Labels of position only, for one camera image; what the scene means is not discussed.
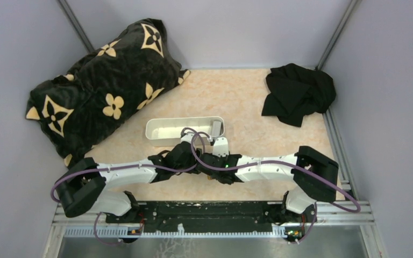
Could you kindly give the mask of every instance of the black mounting plate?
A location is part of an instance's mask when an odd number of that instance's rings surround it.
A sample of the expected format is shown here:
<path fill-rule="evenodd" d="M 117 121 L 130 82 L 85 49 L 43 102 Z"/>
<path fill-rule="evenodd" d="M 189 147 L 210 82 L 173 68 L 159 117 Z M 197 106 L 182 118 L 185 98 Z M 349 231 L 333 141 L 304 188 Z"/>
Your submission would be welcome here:
<path fill-rule="evenodd" d="M 186 233 L 271 232 L 272 223 L 302 222 L 301 214 L 282 215 L 282 202 L 139 202 L 145 232 L 177 232 L 183 224 Z M 303 215 L 312 222 L 314 206 Z M 141 216 L 132 222 L 140 223 Z"/>

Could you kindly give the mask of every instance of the patterned pillow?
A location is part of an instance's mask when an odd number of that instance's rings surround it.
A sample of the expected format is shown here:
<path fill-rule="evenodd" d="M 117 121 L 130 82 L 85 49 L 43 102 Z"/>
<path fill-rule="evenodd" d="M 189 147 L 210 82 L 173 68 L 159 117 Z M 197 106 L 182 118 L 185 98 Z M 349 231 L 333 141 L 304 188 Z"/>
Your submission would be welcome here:
<path fill-rule="evenodd" d="M 30 93 L 26 119 L 37 120 L 68 166 L 125 120 L 189 75 L 167 49 L 160 20 L 131 24 L 118 38 L 74 64 L 67 75 Z"/>

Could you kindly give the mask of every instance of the gray fabric wall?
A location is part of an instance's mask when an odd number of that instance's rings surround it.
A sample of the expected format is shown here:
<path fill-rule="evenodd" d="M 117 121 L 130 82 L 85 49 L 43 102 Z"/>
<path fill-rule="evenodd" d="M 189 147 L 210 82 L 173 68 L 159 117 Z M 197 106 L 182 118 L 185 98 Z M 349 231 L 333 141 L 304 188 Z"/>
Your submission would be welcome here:
<path fill-rule="evenodd" d="M 413 257 L 413 1 L 363 1 L 325 70 L 359 193 L 389 256 Z"/>
<path fill-rule="evenodd" d="M 0 1 L 0 257 L 41 257 L 61 157 L 26 121 L 29 91 L 85 55 L 54 0 Z"/>
<path fill-rule="evenodd" d="M 315 66 L 349 0 L 74 0 L 94 47 L 128 24 L 162 19 L 173 58 L 187 68 Z"/>

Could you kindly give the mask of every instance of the beige marble floor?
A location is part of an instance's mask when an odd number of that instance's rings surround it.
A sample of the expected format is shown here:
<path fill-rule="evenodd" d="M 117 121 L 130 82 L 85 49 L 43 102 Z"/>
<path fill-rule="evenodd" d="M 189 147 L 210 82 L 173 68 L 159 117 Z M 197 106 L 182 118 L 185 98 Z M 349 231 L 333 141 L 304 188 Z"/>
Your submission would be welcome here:
<path fill-rule="evenodd" d="M 306 116 L 301 128 L 260 115 L 269 93 L 265 84 L 268 73 L 268 69 L 194 70 L 181 86 L 140 110 L 88 156 L 99 163 L 138 161 L 167 149 L 152 147 L 145 138 L 145 125 L 150 119 L 220 116 L 225 120 L 231 153 L 280 156 L 309 145 L 333 158 L 321 114 Z M 223 185 L 203 174 L 183 174 L 119 190 L 131 191 L 137 200 L 280 200 L 294 187 L 294 183 L 282 181 Z"/>

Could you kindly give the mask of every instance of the white plastic container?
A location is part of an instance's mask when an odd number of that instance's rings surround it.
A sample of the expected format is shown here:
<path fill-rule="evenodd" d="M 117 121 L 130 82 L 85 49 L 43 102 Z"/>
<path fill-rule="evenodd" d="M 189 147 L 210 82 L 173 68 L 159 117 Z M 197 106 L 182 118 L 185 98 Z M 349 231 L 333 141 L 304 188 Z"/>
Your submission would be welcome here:
<path fill-rule="evenodd" d="M 191 127 L 198 132 L 211 133 L 214 121 L 222 123 L 220 137 L 224 136 L 225 126 L 222 117 L 185 117 L 185 118 L 157 118 L 146 123 L 145 135 L 154 147 L 169 147 L 180 143 L 181 131 Z M 200 139 L 195 142 L 201 145 Z"/>

